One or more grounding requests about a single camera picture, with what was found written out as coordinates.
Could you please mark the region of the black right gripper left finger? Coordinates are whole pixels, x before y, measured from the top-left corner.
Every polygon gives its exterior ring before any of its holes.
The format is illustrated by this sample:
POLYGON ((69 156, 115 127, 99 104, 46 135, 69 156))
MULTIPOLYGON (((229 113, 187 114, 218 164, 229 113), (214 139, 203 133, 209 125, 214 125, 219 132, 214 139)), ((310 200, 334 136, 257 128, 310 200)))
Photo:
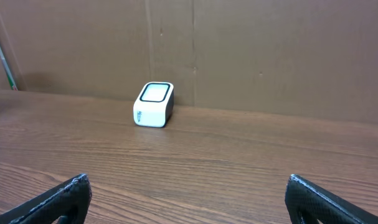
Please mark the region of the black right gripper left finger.
POLYGON ((84 223, 92 190, 87 174, 79 174, 0 215, 0 223, 84 223))

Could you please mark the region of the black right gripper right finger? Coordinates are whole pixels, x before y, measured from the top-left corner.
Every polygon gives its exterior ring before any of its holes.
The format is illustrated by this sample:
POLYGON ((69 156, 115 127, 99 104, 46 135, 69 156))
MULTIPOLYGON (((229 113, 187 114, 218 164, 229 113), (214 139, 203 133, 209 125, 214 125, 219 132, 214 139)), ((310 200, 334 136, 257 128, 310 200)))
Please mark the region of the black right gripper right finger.
POLYGON ((296 174, 288 179, 285 204, 292 223, 378 223, 378 216, 296 174))

